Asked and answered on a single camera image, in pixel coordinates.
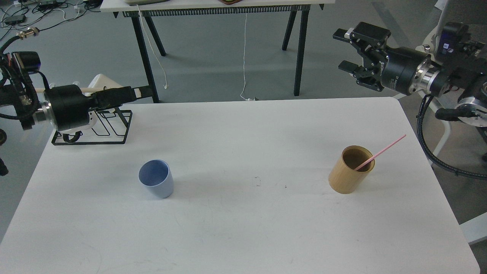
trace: wire rack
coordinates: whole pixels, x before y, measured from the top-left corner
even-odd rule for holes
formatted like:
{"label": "wire rack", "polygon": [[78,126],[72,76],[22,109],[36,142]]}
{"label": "wire rack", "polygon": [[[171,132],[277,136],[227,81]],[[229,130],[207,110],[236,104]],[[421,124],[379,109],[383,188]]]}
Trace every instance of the wire rack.
{"label": "wire rack", "polygon": [[132,121],[132,111],[114,108],[113,111],[103,110],[95,113],[98,121],[93,128],[80,131],[76,135],[56,131],[51,143],[55,146],[125,144]]}

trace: blue cup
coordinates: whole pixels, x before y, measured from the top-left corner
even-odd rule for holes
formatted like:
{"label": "blue cup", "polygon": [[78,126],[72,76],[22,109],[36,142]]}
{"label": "blue cup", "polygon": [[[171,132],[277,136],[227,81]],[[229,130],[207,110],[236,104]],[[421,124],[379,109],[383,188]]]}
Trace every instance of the blue cup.
{"label": "blue cup", "polygon": [[171,170],[162,160],[151,160],[145,163],[140,168],[139,180],[159,198],[169,197],[174,190]]}

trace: connector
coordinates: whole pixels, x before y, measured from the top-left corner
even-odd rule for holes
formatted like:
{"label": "connector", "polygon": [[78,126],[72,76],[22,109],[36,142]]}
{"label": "connector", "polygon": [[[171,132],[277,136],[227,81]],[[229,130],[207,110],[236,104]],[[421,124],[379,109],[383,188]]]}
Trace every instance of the connector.
{"label": "connector", "polygon": [[39,35],[38,28],[28,28],[26,31],[17,32],[17,36],[20,37],[21,40],[30,36],[37,36],[37,35]]}

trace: gray floor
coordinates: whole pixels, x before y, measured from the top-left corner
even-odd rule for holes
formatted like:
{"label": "gray floor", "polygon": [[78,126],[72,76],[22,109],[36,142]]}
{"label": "gray floor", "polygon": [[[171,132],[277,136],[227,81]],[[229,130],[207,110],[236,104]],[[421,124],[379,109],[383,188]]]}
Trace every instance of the gray floor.
{"label": "gray floor", "polygon": [[[360,58],[351,46],[333,40],[332,34],[337,28],[348,29],[366,21],[392,30],[390,46],[415,47],[438,21],[440,12],[433,7],[435,3],[436,0],[337,0],[336,4],[326,5],[324,11],[313,6],[299,98],[293,96],[292,87],[300,16],[288,51],[283,52],[280,47],[288,13],[249,14],[244,96],[261,100],[393,96],[396,94],[393,91],[378,93],[361,88],[347,73],[337,69],[344,59],[360,62]],[[74,11],[67,10],[68,18],[74,15]],[[27,17],[36,18],[30,13]],[[44,28],[61,20],[62,13],[53,12],[36,27]],[[168,74],[167,90],[163,89],[162,70],[150,55],[161,100],[168,103],[241,100],[244,21],[243,14],[154,18],[168,52],[166,58],[160,58]],[[122,85],[146,84],[131,21],[122,16],[115,19],[111,13],[87,13],[76,21],[41,32],[39,37],[17,41],[7,51],[22,50],[37,51],[43,62],[41,71],[49,82],[57,85],[77,80],[81,86],[87,86],[98,73]],[[34,82],[41,85],[37,78]],[[420,97],[410,96],[400,102],[415,127]],[[11,109],[2,108],[2,112]],[[443,132],[442,125],[431,113],[425,123],[426,139],[434,145]],[[8,134],[0,156],[10,170],[8,176],[0,178],[2,238],[52,128],[44,124],[23,132],[17,122],[4,119],[0,120],[0,127]],[[440,157],[454,166],[486,173],[486,165],[480,160],[485,152],[487,146],[476,130],[457,123]],[[460,224],[487,211],[485,182],[456,177],[439,168],[434,171]],[[472,250],[482,273],[487,273],[487,241],[473,245]]]}

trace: power strip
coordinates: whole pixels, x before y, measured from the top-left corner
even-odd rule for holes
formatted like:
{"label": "power strip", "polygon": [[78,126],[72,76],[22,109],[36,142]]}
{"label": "power strip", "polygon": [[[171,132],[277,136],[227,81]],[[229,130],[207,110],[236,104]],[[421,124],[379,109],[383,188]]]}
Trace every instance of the power strip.
{"label": "power strip", "polygon": [[25,22],[25,15],[15,15],[15,16],[9,16],[3,20],[3,23],[6,25],[17,25],[19,23],[24,23]]}

